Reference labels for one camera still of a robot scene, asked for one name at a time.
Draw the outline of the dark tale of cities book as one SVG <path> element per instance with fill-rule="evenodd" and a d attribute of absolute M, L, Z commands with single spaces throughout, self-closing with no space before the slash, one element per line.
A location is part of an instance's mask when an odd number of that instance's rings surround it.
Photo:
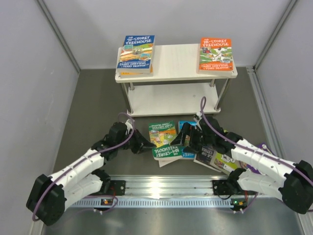
<path fill-rule="evenodd" d="M 216 169 L 215 167 L 213 167 L 211 165 L 211 160 L 212 160 L 212 158 L 214 156 L 214 153 L 215 153 L 215 151 L 214 151 L 214 149 L 212 147 L 210 147 L 210 146 L 203 146 L 201 148 L 200 153 L 197 153 L 195 155 L 193 162 L 197 163 L 197 164 L 200 164 L 202 166 L 205 166 L 205 167 L 207 167 L 209 169 L 212 169 L 212 170 L 214 170 L 216 172 L 221 172 L 220 170 Z"/>

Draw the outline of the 130-storey treehouse book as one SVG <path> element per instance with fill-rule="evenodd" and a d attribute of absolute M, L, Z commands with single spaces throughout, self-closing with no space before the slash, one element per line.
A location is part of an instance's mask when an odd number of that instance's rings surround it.
<path fill-rule="evenodd" d="M 119 74 L 120 78 L 136 78 L 136 77 L 147 77 L 147 76 L 153 76 L 153 65 L 151 65 L 149 73 L 121 72 Z"/>

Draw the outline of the orange 78-storey treehouse book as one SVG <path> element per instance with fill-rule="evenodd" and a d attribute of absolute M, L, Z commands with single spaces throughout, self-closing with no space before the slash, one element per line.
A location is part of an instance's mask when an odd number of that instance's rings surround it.
<path fill-rule="evenodd" d="M 202 37 L 199 45 L 197 73 L 230 77 L 233 72 L 231 39 Z"/>

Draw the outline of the white two-tier wooden shelf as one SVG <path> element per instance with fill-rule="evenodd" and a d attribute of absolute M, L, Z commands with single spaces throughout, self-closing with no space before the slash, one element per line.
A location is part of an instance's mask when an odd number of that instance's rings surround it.
<path fill-rule="evenodd" d="M 206 114 L 217 114 L 230 81 L 237 77 L 198 74 L 198 44 L 155 46 L 153 75 L 123 78 L 115 73 L 122 87 L 127 111 L 133 117 L 192 115 L 206 97 Z M 215 82 L 225 79 L 220 93 Z"/>

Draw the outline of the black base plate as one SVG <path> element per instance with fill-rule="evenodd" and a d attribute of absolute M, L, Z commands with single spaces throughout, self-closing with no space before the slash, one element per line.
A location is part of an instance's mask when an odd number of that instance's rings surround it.
<path fill-rule="evenodd" d="M 97 195 L 113 195 L 123 196 L 125 195 L 126 181 L 124 180 L 111 180 L 103 184 Z"/>
<path fill-rule="evenodd" d="M 255 195 L 256 192 L 250 190 L 244 190 L 239 186 L 237 181 L 231 181 L 228 179 L 213 180 L 213 194 L 221 198 L 230 198 L 231 196 L 244 196 L 247 192 L 248 195 Z"/>

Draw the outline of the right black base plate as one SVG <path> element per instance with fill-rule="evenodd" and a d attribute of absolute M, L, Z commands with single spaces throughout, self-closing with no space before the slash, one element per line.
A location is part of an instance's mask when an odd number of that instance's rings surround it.
<path fill-rule="evenodd" d="M 231 196 L 244 196 L 247 192 L 248 195 L 255 195 L 256 192 L 250 190 L 244 190 L 239 186 L 237 181 L 231 181 L 228 179 L 213 180 L 213 194 L 221 198 L 230 198 Z"/>

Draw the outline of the blue 91-storey treehouse book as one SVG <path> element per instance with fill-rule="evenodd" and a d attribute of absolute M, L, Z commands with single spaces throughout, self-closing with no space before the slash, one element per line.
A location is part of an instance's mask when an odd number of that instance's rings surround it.
<path fill-rule="evenodd" d="M 118 72 L 149 74 L 153 68 L 155 35 L 127 35 L 117 59 Z"/>

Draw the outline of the lime green cartoon book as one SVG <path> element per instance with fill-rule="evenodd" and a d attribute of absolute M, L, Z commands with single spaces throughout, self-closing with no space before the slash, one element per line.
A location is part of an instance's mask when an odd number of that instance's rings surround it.
<path fill-rule="evenodd" d="M 214 152 L 210 164 L 226 175 L 229 175 L 237 168 L 240 168 L 240 164 L 237 160 L 234 160 L 227 155 L 220 154 L 217 151 Z"/>

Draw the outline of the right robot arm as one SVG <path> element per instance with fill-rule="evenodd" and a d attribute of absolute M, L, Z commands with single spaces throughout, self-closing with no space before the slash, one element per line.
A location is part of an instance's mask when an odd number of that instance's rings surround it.
<path fill-rule="evenodd" d="M 282 159 L 262 150 L 242 136 L 224 130 L 210 116 L 196 114 L 196 125 L 183 124 L 171 146 L 183 146 L 186 152 L 198 154 L 205 146 L 236 161 L 244 162 L 258 173 L 237 168 L 230 172 L 226 184 L 233 194 L 254 191 L 274 197 L 299 214 L 312 212 L 313 167 Z"/>

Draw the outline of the aluminium mounting rail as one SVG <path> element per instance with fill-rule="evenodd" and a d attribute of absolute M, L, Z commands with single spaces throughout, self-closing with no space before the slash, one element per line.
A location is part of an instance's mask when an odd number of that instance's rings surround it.
<path fill-rule="evenodd" d="M 126 181 L 125 195 L 122 197 L 149 199 L 214 197 L 212 181 L 221 179 L 227 179 L 227 177 L 221 175 L 112 176 L 112 180 Z M 243 179 L 243 183 L 244 190 L 282 199 L 282 194 L 278 190 L 281 186 L 276 180 L 267 176 L 255 175 L 249 179 Z"/>

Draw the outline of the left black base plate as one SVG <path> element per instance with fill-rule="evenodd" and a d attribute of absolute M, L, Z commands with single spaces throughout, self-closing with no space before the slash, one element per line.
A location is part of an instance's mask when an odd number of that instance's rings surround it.
<path fill-rule="evenodd" d="M 126 181 L 124 180 L 111 180 L 103 184 L 97 195 L 113 195 L 123 196 L 125 195 Z"/>

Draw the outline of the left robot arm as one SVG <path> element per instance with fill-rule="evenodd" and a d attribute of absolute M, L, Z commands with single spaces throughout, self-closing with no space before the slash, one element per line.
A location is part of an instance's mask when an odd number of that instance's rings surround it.
<path fill-rule="evenodd" d="M 115 122 L 109 132 L 76 161 L 58 172 L 36 178 L 26 202 L 32 220 L 51 226 L 77 201 L 94 193 L 108 193 L 111 178 L 101 168 L 115 158 L 118 151 L 141 154 L 155 147 L 135 128 L 132 119 Z"/>

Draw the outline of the green 104-storey treehouse book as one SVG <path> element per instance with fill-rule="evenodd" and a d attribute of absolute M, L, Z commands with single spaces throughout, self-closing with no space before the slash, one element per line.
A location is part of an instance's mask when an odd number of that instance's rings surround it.
<path fill-rule="evenodd" d="M 156 147 L 152 149 L 153 158 L 159 167 L 164 167 L 172 162 L 182 159 L 180 147 L 171 146 L 171 142 L 177 137 L 177 130 L 173 120 L 150 123 L 149 137 Z"/>

